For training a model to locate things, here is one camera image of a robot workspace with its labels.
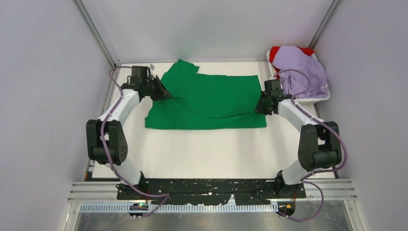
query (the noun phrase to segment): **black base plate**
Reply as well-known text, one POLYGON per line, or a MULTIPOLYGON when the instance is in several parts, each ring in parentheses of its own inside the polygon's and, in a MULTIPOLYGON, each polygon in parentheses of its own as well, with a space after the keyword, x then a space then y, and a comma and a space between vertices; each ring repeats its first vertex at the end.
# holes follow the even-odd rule
MULTIPOLYGON (((266 205, 270 204, 268 199, 292 199, 293 194, 278 195, 273 182, 274 179, 145 179, 141 188, 149 194, 169 193, 167 205, 224 205, 232 194, 236 205, 266 205)), ((118 187, 122 189, 118 191, 118 200, 148 199, 130 188, 124 190, 124 185, 118 187)), ((306 198, 303 184, 296 187, 296 197, 306 198)), ((152 204, 161 200, 155 198, 152 204)))

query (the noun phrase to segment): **green shirt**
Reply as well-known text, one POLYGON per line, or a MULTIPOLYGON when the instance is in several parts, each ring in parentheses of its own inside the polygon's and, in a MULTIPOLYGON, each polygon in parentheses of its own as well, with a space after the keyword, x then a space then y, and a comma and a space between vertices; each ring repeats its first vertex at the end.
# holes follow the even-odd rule
POLYGON ((264 128, 265 116, 255 113, 261 87, 258 76, 197 74, 198 66, 179 60, 161 81, 173 98, 153 102, 147 128, 264 128))

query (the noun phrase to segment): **white table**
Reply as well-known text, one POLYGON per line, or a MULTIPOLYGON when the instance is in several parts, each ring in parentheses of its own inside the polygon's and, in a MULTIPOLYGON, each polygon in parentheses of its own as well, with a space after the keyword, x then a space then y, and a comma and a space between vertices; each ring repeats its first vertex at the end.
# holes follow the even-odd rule
MULTIPOLYGON (((173 63, 153 63, 161 77, 173 63)), ((270 76, 267 62, 194 63, 198 73, 210 75, 270 76)), ((126 82, 131 69, 120 69, 118 83, 126 82)), ((114 92, 113 100, 119 91, 114 92)), ((147 178, 274 178, 297 159, 299 132, 279 115, 267 116, 266 128, 217 130, 156 130, 144 127, 152 106, 149 97, 129 115, 123 130, 128 158, 147 178)), ((313 105, 304 107, 316 115, 313 105)), ((116 178, 106 166, 95 164, 94 178, 116 178)), ((322 173, 316 178, 334 178, 322 173)))

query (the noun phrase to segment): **lavender garment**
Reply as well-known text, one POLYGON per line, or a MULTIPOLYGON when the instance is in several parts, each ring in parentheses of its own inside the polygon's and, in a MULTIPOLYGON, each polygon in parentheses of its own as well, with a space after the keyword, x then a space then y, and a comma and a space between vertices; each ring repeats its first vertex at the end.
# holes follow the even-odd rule
MULTIPOLYGON (((328 96, 329 84, 323 66, 314 58, 305 55, 295 46, 279 48, 272 65, 280 70, 295 69, 304 72, 311 79, 310 89, 297 98, 324 98, 328 96)), ((307 79, 294 71, 279 74, 285 94, 294 95, 307 89, 307 79)))

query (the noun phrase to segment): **white wall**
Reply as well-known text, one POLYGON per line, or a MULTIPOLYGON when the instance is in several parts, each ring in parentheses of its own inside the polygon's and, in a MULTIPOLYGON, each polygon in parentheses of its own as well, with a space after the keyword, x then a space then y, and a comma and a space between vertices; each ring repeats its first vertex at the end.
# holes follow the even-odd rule
POLYGON ((69 0, 0 3, 0 230, 54 231, 109 64, 69 0))
POLYGON ((407 230, 408 1, 344 1, 319 41, 351 177, 374 231, 407 230))
POLYGON ((330 2, 84 0, 123 63, 264 61, 273 45, 308 46, 330 2))

